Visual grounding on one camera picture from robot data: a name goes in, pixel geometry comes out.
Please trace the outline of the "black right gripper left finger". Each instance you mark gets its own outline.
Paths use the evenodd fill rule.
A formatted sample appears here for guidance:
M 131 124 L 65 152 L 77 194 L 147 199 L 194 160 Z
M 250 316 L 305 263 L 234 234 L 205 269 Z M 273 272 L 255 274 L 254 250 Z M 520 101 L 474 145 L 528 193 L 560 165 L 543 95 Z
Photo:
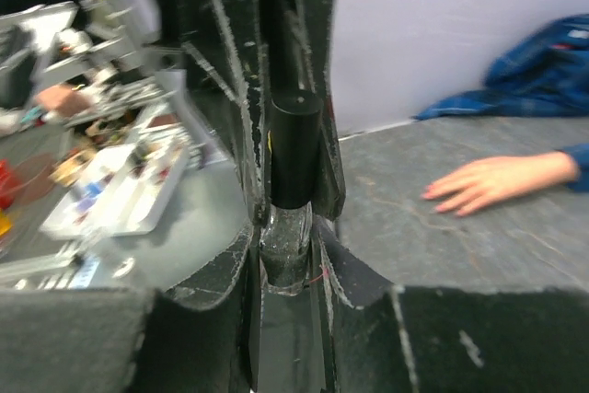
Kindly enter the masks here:
M 1 267 L 5 392 L 247 392 L 257 230 L 106 238 Z

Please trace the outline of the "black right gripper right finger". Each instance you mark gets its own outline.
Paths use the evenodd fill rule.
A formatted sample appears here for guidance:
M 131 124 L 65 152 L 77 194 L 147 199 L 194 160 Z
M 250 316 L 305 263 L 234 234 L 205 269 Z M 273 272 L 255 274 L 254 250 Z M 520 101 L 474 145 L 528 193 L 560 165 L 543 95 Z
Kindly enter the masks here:
M 395 284 L 316 218 L 340 392 L 584 392 L 588 294 Z

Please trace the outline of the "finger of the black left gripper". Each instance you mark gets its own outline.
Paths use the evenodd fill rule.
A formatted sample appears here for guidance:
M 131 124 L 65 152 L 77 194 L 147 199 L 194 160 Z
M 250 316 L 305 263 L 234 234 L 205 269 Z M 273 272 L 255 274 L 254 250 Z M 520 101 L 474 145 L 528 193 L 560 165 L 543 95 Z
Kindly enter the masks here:
M 330 52 L 335 0 L 274 0 L 276 20 L 289 32 L 279 44 L 286 50 L 297 84 L 311 91 L 322 105 L 318 166 L 314 173 L 315 213 L 331 221 L 341 215 L 345 180 L 341 165 L 330 85 Z
M 268 209 L 267 45 L 260 0 L 158 0 L 164 41 L 183 52 L 187 86 L 198 111 L 237 164 L 249 216 Z

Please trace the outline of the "black nail polish cap brush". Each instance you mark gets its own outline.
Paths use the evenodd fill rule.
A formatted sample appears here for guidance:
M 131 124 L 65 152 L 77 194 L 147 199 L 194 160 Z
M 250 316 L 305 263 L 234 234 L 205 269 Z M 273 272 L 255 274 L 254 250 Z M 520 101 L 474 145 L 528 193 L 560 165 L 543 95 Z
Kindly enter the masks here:
M 271 202 L 298 209 L 311 201 L 318 169 L 322 102 L 307 90 L 290 90 L 271 104 Z

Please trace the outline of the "glitter nail polish bottle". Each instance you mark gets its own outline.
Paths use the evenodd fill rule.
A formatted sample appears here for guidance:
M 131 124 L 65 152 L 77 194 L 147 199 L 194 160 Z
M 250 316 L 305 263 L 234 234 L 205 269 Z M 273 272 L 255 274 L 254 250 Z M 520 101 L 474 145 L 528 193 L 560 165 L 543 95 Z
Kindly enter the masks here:
M 269 291 L 296 296 L 305 284 L 309 257 L 312 204 L 297 209 L 271 207 L 260 236 L 260 258 Z

